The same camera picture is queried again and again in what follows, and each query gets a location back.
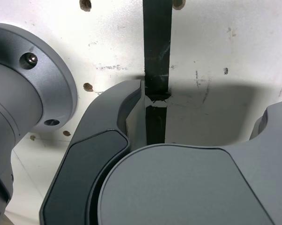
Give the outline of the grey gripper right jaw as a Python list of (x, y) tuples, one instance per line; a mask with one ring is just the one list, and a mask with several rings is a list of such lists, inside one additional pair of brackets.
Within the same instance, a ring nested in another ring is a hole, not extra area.
[(258, 135), (221, 147), (150, 145), (121, 159), (100, 191), (101, 225), (282, 225), (282, 102)]

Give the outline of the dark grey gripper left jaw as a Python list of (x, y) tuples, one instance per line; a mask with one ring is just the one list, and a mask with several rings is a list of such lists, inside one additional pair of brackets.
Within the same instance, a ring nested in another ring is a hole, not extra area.
[(104, 91), (86, 109), (40, 208), (43, 225), (96, 225), (100, 189), (131, 150), (126, 119), (144, 98), (144, 81)]

